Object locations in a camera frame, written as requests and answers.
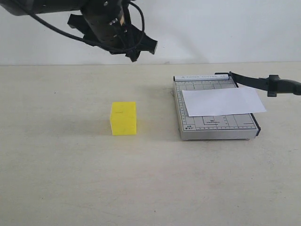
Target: yellow sponge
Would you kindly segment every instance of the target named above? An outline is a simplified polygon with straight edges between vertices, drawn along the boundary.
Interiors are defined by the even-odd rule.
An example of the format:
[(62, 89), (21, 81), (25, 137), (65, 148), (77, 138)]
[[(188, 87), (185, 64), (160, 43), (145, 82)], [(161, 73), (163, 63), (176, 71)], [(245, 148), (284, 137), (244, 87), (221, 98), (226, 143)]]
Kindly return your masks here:
[(136, 102), (114, 102), (110, 121), (113, 136), (136, 135)]

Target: black cable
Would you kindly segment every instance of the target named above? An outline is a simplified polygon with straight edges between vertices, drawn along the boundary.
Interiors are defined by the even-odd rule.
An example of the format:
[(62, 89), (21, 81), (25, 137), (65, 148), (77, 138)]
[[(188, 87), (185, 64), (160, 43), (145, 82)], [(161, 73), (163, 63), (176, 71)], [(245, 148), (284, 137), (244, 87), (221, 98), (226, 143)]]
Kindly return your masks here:
[(139, 11), (140, 16), (141, 16), (141, 21), (142, 21), (142, 36), (141, 36), (139, 42), (136, 45), (134, 45), (133, 47), (130, 47), (130, 48), (114, 48), (114, 47), (111, 47), (109, 45), (106, 45), (106, 44), (103, 44), (103, 43), (100, 43), (100, 42), (85, 40), (85, 39), (80, 38), (78, 36), (69, 34), (69, 33), (64, 32), (64, 31), (58, 29), (57, 27), (54, 27), (53, 25), (47, 23), (45, 20), (43, 20), (40, 17), (38, 17), (31, 10), (28, 10), (26, 7), (24, 7), (20, 2), (18, 2), (18, 0), (11, 0), (11, 1), (13, 3), (15, 3), (26, 14), (28, 14), (29, 16), (31, 16), (33, 19), (35, 19), (36, 21), (38, 21), (42, 25), (44, 25), (47, 28), (51, 29), (52, 31), (57, 32), (57, 33), (65, 36), (65, 37), (73, 39), (73, 40), (81, 41), (81, 42), (84, 42), (84, 43), (92, 45), (92, 46), (99, 46), (99, 47), (101, 47), (101, 48), (103, 48), (104, 50), (107, 50), (107, 51), (117, 51), (117, 52), (127, 53), (128, 51), (131, 51), (131, 50), (137, 48), (141, 44), (141, 42), (143, 40), (144, 31), (145, 31), (144, 15), (143, 15), (142, 10), (136, 4), (132, 3), (131, 1), (129, 2), (129, 4), (132, 5), (133, 7), (135, 7)]

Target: sheet of paper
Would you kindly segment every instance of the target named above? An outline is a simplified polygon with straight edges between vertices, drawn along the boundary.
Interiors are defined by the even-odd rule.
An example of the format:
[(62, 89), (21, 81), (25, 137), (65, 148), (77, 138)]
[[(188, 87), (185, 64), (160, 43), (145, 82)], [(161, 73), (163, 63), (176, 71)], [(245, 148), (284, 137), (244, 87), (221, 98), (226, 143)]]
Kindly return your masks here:
[(261, 113), (267, 111), (256, 90), (250, 87), (183, 90), (182, 93), (190, 117)]

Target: table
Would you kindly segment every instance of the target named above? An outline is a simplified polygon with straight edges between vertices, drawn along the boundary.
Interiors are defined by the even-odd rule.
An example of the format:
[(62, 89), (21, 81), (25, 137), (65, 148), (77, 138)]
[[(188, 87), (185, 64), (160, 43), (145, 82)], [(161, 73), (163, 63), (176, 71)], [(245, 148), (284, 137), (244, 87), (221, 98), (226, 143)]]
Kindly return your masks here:
[[(268, 98), (254, 140), (181, 141), (173, 76), (301, 81), (301, 63), (0, 67), (0, 225), (295, 226), (301, 97)], [(114, 101), (138, 134), (113, 137)]]

